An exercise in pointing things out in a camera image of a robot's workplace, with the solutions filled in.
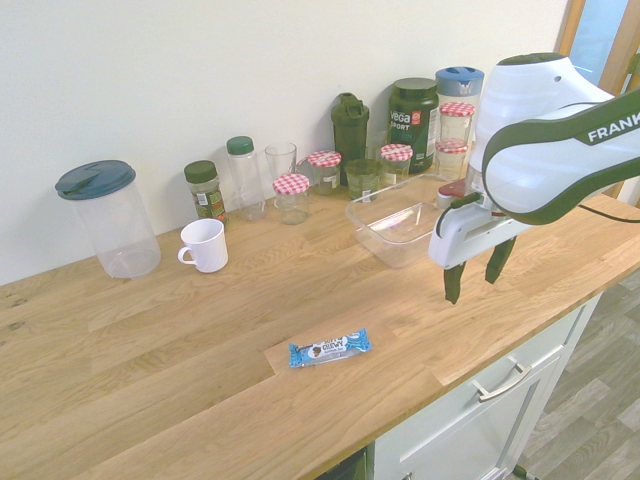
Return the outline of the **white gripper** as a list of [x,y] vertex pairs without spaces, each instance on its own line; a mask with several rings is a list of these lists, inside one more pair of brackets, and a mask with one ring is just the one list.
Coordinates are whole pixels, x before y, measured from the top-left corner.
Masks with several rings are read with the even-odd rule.
[[456,304],[466,261],[489,250],[493,253],[485,280],[499,278],[525,224],[509,216],[495,215],[493,203],[484,195],[467,195],[454,200],[438,218],[429,244],[430,258],[443,267],[445,299]]

